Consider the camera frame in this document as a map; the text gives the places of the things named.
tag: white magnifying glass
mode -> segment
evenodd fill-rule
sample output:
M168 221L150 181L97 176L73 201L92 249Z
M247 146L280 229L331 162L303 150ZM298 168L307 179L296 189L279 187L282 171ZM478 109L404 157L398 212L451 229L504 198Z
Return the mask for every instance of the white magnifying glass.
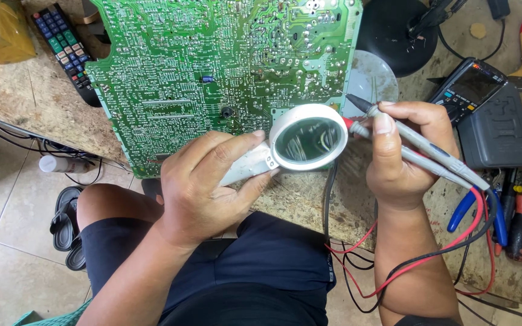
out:
M281 115L269 139L237 159L220 186L247 179L277 167L309 171L332 162L347 144L343 118L323 104L305 104Z

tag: hand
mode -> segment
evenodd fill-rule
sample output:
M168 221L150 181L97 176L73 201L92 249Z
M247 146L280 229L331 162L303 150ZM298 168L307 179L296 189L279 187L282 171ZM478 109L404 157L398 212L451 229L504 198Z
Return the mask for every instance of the hand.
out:
M161 167L165 211L156 222L163 238L195 248L242 219L277 169L250 178L239 191L219 182L236 159L264 140L262 130L237 137L211 131L167 158Z
M408 211L422 204L424 193L438 177L402 160L402 141L390 116L415 123L417 126L410 127L419 129L432 143L458 158L453 128L443 106L424 102L380 102L378 107L385 114L373 119L373 160L366 174L368 187L380 205Z

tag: plastic bottle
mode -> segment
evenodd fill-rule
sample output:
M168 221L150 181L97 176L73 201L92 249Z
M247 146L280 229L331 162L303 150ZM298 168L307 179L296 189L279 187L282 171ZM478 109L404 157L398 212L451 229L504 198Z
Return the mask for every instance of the plastic bottle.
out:
M79 158L45 155L40 158L40 169L44 172L84 174L90 170L90 163Z

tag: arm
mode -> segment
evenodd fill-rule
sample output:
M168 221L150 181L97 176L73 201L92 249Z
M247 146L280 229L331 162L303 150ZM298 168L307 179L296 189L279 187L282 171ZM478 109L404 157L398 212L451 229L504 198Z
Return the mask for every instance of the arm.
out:
M210 132L161 168L165 211L94 297L78 325L156 325L172 280L198 245L241 220L277 169L243 187L218 187L231 164L265 139Z
M380 104L380 109L399 119L420 125L420 131L442 149L458 157L458 148L446 110L428 103ZM401 157L402 145L389 115L373 121L373 160L368 186L378 199L376 238L376 287L398 264L438 250L422 197L436 176ZM380 305L384 325L394 325L405 315L452 318L462 324L453 282L442 256L410 270L387 287Z

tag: green circuit board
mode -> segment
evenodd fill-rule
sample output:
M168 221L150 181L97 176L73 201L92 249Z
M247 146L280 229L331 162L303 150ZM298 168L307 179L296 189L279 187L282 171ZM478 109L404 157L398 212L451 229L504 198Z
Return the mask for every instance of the green circuit board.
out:
M209 130L263 129L287 110L340 111L360 0L92 0L112 41L86 63L134 175Z

